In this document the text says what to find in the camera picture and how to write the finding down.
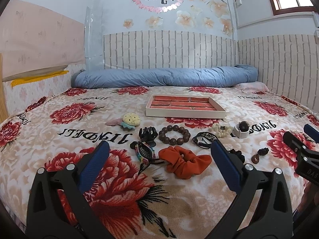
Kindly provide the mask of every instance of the blue comforter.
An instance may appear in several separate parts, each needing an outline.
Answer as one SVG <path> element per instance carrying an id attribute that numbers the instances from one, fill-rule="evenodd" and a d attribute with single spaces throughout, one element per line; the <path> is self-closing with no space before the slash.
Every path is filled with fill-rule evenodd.
<path id="1" fill-rule="evenodd" d="M 105 69 L 75 73 L 71 86 L 89 89 L 166 85 L 230 87 L 243 82 L 255 82 L 257 77 L 257 68 L 248 65 L 201 69 Z"/>

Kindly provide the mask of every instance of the blue gripper pad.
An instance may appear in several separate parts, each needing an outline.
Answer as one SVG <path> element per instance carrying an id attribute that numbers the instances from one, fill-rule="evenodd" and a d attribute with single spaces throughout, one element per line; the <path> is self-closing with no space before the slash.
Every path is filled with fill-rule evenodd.
<path id="1" fill-rule="evenodd" d="M 110 155 L 110 145 L 106 141 L 100 142 L 95 148 L 94 154 L 79 176 L 78 189 L 83 194 L 91 189 L 96 177 L 100 173 Z"/>
<path id="2" fill-rule="evenodd" d="M 238 157 L 227 152 L 219 140 L 212 142 L 211 154 L 225 182 L 227 183 L 228 188 L 239 194 L 241 192 L 241 176 L 238 169 L 229 158 L 232 156 L 235 156 L 236 158 Z"/>
<path id="3" fill-rule="evenodd" d="M 303 131 L 310 136 L 316 143 L 319 143 L 319 132 L 309 124 L 305 124 Z"/>

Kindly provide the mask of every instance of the wooden bead bracelet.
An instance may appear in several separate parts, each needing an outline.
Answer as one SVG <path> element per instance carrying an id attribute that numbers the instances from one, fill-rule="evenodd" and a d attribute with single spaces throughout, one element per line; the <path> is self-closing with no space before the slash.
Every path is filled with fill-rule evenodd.
<path id="1" fill-rule="evenodd" d="M 175 138 L 169 138 L 166 136 L 166 133 L 168 131 L 178 131 L 183 135 L 183 137 L 178 138 L 177 140 Z M 178 144 L 181 146 L 184 143 L 187 143 L 190 138 L 190 133 L 188 129 L 185 129 L 184 127 L 179 127 L 178 125 L 168 125 L 167 127 L 162 128 L 162 130 L 159 132 L 159 140 L 161 140 L 164 144 L 170 144 L 171 146 L 174 146 Z"/>

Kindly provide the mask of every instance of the pink pillow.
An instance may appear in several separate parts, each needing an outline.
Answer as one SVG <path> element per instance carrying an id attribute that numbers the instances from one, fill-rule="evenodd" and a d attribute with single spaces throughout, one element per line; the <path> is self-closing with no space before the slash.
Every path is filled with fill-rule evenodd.
<path id="1" fill-rule="evenodd" d="M 239 83 L 234 86 L 237 89 L 240 89 L 243 92 L 259 92 L 259 91 L 265 91 L 269 92 L 269 89 L 267 85 L 265 85 L 263 82 L 243 82 Z"/>

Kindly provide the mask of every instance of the yellow cloth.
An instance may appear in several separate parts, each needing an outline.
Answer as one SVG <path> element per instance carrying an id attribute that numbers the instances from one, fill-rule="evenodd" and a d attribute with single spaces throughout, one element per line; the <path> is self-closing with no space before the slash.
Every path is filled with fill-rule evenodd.
<path id="1" fill-rule="evenodd" d="M 29 82 L 38 82 L 47 78 L 51 78 L 54 76 L 58 76 L 58 75 L 63 75 L 68 73 L 69 71 L 56 71 L 56 72 L 52 72 L 52 73 L 48 73 L 45 75 L 39 75 L 39 76 L 31 76 L 31 77 L 24 77 L 24 78 L 19 78 L 19 79 L 15 79 L 11 82 L 11 87 L 14 87 L 16 85 L 19 84 L 24 84 L 24 83 L 29 83 Z"/>

